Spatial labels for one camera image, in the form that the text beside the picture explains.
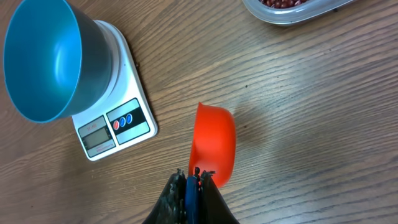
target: wood grain surface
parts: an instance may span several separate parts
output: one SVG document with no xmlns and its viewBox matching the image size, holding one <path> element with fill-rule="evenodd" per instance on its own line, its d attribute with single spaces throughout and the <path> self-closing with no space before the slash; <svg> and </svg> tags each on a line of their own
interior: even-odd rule
<svg viewBox="0 0 398 224">
<path fill-rule="evenodd" d="M 398 1 L 285 28 L 238 0 L 71 3 L 126 36 L 159 133 L 90 162 L 71 118 L 26 121 L 1 79 L 0 223 L 141 223 L 187 170 L 199 101 L 234 114 L 220 190 L 241 223 L 398 223 Z"/>
</svg>

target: blue button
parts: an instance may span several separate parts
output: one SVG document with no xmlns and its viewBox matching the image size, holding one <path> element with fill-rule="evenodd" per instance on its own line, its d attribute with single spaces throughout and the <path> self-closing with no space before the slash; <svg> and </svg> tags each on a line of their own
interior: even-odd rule
<svg viewBox="0 0 398 224">
<path fill-rule="evenodd" d="M 131 121 L 132 121 L 132 115 L 131 114 L 127 114 L 126 120 L 127 120 L 127 124 L 130 124 Z"/>
<path fill-rule="evenodd" d="M 120 127 L 123 128 L 126 125 L 126 119 L 121 117 L 119 120 L 119 123 L 120 123 Z"/>
</svg>

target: white kitchen scale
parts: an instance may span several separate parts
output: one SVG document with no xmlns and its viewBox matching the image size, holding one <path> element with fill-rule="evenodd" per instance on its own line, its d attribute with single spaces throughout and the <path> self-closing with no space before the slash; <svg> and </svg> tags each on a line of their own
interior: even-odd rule
<svg viewBox="0 0 398 224">
<path fill-rule="evenodd" d="M 135 63 L 122 33 L 95 21 L 112 52 L 112 75 L 104 95 L 87 110 L 73 115 L 73 124 L 87 158 L 104 158 L 157 134 Z"/>
</svg>

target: plastic container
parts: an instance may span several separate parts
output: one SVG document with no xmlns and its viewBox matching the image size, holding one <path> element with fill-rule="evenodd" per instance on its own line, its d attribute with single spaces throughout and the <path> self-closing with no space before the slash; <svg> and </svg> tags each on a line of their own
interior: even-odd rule
<svg viewBox="0 0 398 224">
<path fill-rule="evenodd" d="M 232 175 L 236 151 L 236 130 L 232 114 L 217 106 L 198 104 L 188 174 L 195 167 L 201 172 L 215 171 L 213 181 L 218 188 Z"/>
<path fill-rule="evenodd" d="M 22 1 L 8 27 L 3 59 L 12 102 L 36 123 L 89 108 L 111 77 L 111 50 L 100 28 L 65 0 Z"/>
<path fill-rule="evenodd" d="M 280 26 L 290 26 L 319 16 L 355 0 L 309 0 L 299 6 L 275 9 L 259 0 L 243 0 L 247 9 L 262 21 Z"/>
</svg>

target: orange measuring cup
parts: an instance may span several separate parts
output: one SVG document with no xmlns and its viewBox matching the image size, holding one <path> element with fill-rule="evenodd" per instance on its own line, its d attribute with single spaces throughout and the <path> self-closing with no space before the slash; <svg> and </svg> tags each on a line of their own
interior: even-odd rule
<svg viewBox="0 0 398 224">
<path fill-rule="evenodd" d="M 215 171 L 218 188 L 231 178 L 236 151 L 236 130 L 232 114 L 220 107 L 198 104 L 188 174 L 195 167 Z"/>
</svg>

